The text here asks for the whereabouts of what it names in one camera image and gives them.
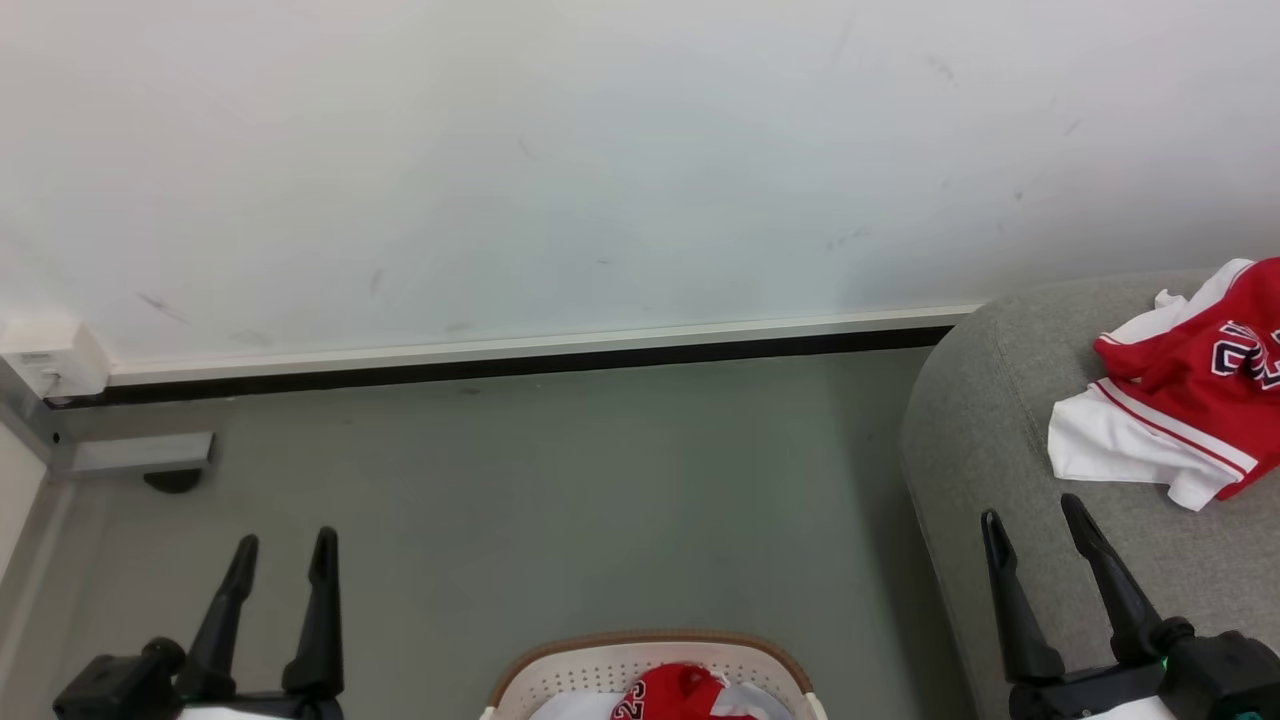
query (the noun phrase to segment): electrical outlet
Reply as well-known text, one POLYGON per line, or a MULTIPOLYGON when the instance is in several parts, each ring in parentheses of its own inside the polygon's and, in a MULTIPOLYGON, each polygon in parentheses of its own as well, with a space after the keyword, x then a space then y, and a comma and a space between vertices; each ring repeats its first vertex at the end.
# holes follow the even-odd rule
POLYGON ((97 395, 111 372, 84 323, 60 318, 9 323, 0 336, 0 357, 40 397, 97 395))

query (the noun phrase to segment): red clothing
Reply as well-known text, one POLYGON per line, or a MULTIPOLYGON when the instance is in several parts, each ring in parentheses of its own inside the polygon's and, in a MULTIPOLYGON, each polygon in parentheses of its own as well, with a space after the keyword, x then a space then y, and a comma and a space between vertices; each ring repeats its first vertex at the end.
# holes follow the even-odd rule
POLYGON ((1229 263, 1190 302, 1103 333, 1094 350, 1111 380, 1094 387, 1235 480, 1219 500, 1280 464, 1280 258, 1229 263))

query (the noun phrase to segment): gray floor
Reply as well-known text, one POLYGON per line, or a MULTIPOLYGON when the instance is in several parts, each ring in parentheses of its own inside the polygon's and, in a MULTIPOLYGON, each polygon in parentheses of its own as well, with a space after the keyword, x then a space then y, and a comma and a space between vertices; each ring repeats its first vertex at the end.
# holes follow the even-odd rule
POLYGON ((82 437, 215 429, 186 496, 76 497, 4 717, 46 717, 96 653, 191 641, 237 539, 262 541, 236 660, 292 657, 315 532, 342 542, 347 716, 479 717, 526 648, 694 626, 771 638, 833 719, 966 717, 899 474, 927 351, 355 388, 77 411, 82 437))

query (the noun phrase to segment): red jersey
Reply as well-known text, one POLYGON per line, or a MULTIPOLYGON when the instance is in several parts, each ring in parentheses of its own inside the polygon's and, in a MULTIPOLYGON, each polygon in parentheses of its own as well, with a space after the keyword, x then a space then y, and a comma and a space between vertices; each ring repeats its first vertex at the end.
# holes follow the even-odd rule
POLYGON ((1233 260, 1189 301, 1161 299, 1094 342, 1107 378, 1055 406, 1050 454, 1055 470, 1064 469, 1059 477, 1169 482, 1176 502, 1198 510, 1280 464, 1280 259, 1233 260), (1167 465, 1171 479, 1138 477, 1146 473, 1130 460, 1167 465), (1116 477, 1103 477, 1108 464, 1116 477), (1179 491, 1181 474, 1188 487, 1179 491))

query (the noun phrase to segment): jersey lettering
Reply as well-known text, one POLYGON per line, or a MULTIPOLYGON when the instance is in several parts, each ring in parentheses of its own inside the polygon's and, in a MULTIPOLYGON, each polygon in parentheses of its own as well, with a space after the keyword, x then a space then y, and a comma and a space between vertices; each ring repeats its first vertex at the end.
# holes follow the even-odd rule
MULTIPOLYGON (((1280 387, 1280 360, 1271 361, 1267 346, 1256 332, 1239 323, 1226 323, 1219 332, 1231 336, 1213 343, 1213 374, 1230 377, 1244 372, 1257 380, 1262 389, 1280 387)), ((1280 343, 1280 331, 1271 333, 1280 343)))

